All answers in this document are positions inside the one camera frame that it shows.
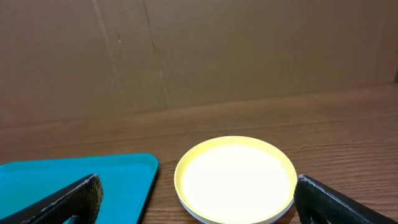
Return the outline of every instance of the wooden table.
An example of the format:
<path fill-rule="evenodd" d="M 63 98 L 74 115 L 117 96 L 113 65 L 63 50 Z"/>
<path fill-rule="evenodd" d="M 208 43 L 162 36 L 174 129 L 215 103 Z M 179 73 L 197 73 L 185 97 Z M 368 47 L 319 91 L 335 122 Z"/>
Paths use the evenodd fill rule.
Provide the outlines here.
<path fill-rule="evenodd" d="M 160 175 L 144 223 L 197 223 L 181 206 L 174 169 L 218 136 L 265 140 L 308 174 L 398 220 L 398 86 L 283 96 L 157 113 L 0 130 L 0 162 L 150 152 Z M 279 223 L 299 223 L 295 208 Z"/>

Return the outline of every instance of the blue tray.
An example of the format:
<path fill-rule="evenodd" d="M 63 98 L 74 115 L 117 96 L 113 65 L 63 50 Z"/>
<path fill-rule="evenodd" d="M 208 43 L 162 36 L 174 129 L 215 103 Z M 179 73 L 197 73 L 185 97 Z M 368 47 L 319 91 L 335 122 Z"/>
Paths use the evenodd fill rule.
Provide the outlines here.
<path fill-rule="evenodd" d="M 158 166 L 156 157 L 146 153 L 4 164 L 0 166 L 0 219 L 88 174 L 98 174 L 104 197 L 96 224 L 136 223 Z"/>

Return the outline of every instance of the cardboard backdrop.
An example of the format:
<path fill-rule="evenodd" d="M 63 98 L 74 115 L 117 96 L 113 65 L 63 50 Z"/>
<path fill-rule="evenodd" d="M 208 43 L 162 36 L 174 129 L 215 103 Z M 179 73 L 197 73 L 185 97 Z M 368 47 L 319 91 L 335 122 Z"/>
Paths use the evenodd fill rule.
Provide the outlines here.
<path fill-rule="evenodd" d="M 3 0 L 0 127 L 392 82 L 396 0 Z"/>

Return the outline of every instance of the round dish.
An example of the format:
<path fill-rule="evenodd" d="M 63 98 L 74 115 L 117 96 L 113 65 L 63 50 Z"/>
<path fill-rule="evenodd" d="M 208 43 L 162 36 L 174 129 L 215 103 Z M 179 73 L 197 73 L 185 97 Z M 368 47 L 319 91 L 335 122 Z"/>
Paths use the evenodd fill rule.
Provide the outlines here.
<path fill-rule="evenodd" d="M 272 223 L 291 206 L 296 183 L 283 152 L 242 136 L 198 144 L 174 174 L 181 203 L 203 223 Z"/>

